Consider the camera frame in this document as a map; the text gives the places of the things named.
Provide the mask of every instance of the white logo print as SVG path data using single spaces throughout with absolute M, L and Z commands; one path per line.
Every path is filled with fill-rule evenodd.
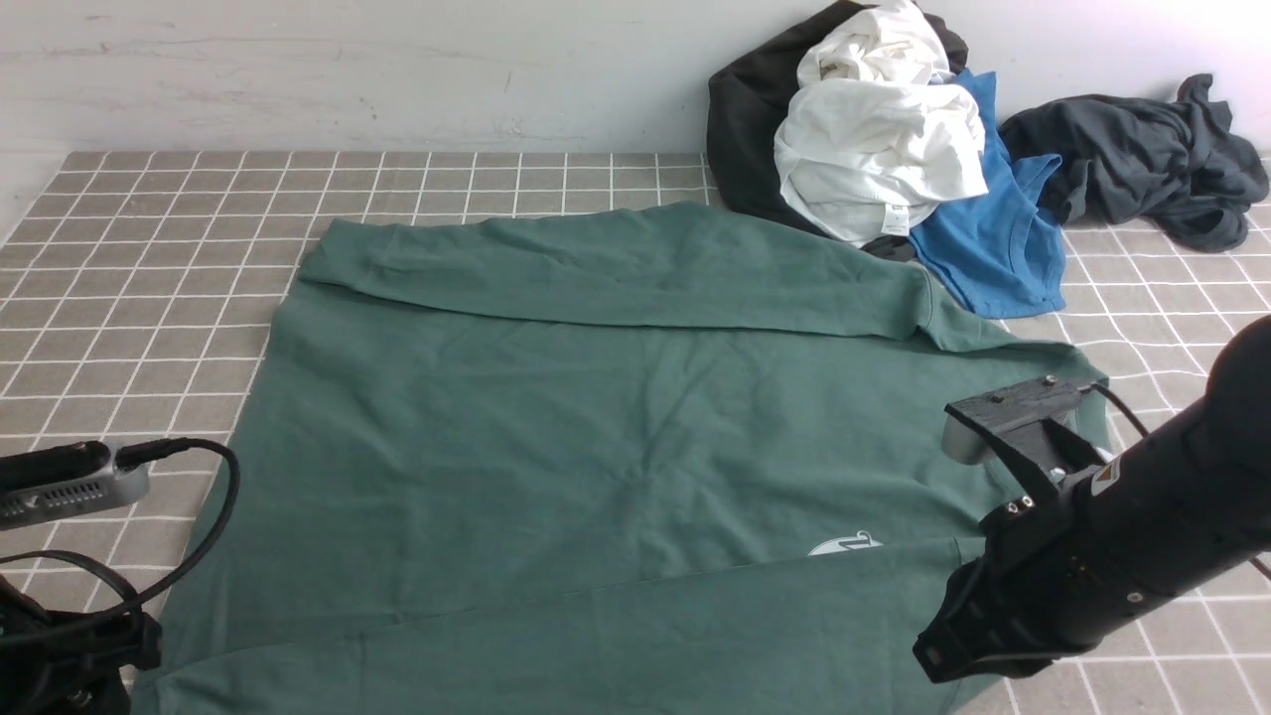
M 857 536 L 854 537 L 831 538 L 830 541 L 813 549 L 808 556 L 838 554 L 840 551 L 855 551 L 858 549 L 873 549 L 876 546 L 882 546 L 882 542 L 874 541 L 873 537 L 869 536 L 869 532 L 857 532 Z

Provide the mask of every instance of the clothing tag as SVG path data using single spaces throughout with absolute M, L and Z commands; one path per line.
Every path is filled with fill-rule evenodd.
M 909 206 L 892 206 L 883 203 L 886 212 L 882 216 L 883 235 L 909 235 Z

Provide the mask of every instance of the blue t-shirt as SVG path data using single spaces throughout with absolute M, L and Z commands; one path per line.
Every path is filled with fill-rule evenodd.
M 1063 309 L 1063 235 L 1054 216 L 1037 207 L 1060 157 L 1046 154 L 1012 163 L 998 135 L 996 75 L 966 70 L 955 81 L 980 105 L 989 193 L 941 203 L 914 226 L 910 240 L 918 259 L 977 315 L 1023 317 Z

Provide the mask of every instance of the warning label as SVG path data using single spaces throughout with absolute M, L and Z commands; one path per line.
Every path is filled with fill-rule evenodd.
M 1121 480 L 1121 460 L 1108 462 L 1103 470 L 1091 480 L 1091 497 L 1098 497 L 1103 490 Z

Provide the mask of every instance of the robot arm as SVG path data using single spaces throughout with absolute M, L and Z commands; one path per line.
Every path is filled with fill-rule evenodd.
M 1102 386 L 1043 378 L 946 408 L 944 451 L 996 456 L 1027 497 L 980 522 L 914 655 L 933 682 L 1027 677 L 1271 550 L 1271 316 L 1219 354 L 1204 398 L 1111 462 L 1063 425 Z

